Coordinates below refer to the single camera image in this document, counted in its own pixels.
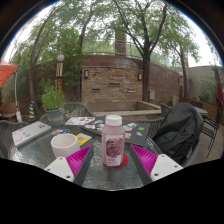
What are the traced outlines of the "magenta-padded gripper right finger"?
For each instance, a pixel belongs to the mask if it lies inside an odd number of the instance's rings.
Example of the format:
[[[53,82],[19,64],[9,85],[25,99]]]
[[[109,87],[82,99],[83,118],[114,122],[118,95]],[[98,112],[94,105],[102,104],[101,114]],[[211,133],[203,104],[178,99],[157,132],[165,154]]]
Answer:
[[[156,155],[136,145],[131,145],[130,155],[136,167],[133,186],[145,186],[182,169],[166,154]]]

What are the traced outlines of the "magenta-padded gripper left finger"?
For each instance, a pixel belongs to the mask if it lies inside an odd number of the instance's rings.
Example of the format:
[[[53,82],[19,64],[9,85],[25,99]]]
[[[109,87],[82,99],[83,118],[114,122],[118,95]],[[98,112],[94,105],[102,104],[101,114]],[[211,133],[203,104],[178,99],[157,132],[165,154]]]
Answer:
[[[93,146],[89,145],[67,158],[58,157],[45,168],[45,171],[81,186],[93,155]]]

